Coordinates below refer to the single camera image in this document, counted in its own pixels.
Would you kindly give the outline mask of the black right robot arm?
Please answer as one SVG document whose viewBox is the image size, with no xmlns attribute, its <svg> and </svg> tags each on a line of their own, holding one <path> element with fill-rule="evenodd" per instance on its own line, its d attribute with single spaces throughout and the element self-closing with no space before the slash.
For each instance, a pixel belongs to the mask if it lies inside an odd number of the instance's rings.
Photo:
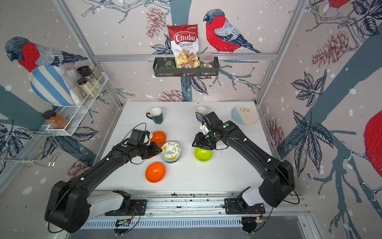
<svg viewBox="0 0 382 239">
<path fill-rule="evenodd" d="M 193 147 L 216 150 L 218 142 L 233 148 L 245 158 L 263 179 L 259 187 L 262 199 L 271 207 L 278 207 L 295 189 L 293 166 L 281 162 L 262 150 L 233 122 L 217 121 L 201 123 L 201 132 L 197 133 Z"/>
</svg>

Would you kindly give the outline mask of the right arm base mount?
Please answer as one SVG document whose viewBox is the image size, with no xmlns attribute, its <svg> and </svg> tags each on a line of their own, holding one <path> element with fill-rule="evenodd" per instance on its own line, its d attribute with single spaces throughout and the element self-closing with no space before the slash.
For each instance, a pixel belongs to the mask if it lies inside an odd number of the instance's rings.
<svg viewBox="0 0 382 239">
<path fill-rule="evenodd" d="M 225 198 L 222 208 L 227 215 L 239 214 L 257 214 L 263 215 L 266 213 L 263 202 L 247 202 L 244 198 L 245 191 L 240 192 L 236 198 Z"/>
</svg>

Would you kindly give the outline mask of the yellow flower ceramic bowl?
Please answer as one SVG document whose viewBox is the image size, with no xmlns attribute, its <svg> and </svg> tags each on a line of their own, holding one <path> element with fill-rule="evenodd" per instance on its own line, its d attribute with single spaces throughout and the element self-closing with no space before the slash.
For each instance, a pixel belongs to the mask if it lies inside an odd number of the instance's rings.
<svg viewBox="0 0 382 239">
<path fill-rule="evenodd" d="M 161 149 L 161 156 L 165 158 L 176 158 L 177 156 L 181 156 L 182 153 L 181 146 L 172 141 L 166 142 Z"/>
</svg>

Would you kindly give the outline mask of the blue yellow patterned bowl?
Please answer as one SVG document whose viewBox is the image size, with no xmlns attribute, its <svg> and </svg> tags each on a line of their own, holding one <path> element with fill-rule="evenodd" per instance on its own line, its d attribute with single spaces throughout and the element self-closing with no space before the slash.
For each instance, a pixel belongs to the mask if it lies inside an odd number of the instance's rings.
<svg viewBox="0 0 382 239">
<path fill-rule="evenodd" d="M 181 157 L 177 156 L 176 158 L 165 158 L 165 157 L 161 157 L 161 158 L 166 163 L 174 163 L 174 162 L 178 161 Z"/>
</svg>

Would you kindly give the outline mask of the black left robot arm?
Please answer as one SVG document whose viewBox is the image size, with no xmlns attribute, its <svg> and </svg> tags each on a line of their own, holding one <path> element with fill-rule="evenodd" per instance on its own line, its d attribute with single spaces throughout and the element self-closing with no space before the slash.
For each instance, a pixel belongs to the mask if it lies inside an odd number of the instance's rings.
<svg viewBox="0 0 382 239">
<path fill-rule="evenodd" d="M 149 159 L 162 152 L 156 143 L 131 146 L 120 143 L 92 168 L 68 182 L 59 181 L 51 190 L 44 219 L 74 233 L 90 215 L 88 197 L 109 175 L 134 157 Z"/>
</svg>

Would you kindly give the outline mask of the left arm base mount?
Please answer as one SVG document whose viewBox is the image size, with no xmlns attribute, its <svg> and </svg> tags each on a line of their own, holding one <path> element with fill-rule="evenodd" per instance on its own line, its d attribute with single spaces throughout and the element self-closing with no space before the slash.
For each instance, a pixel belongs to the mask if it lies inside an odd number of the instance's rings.
<svg viewBox="0 0 382 239">
<path fill-rule="evenodd" d="M 106 212 L 106 216 L 145 215 L 148 202 L 146 199 L 131 199 L 131 195 L 122 190 L 114 190 L 113 193 L 121 196 L 123 201 L 117 209 Z"/>
</svg>

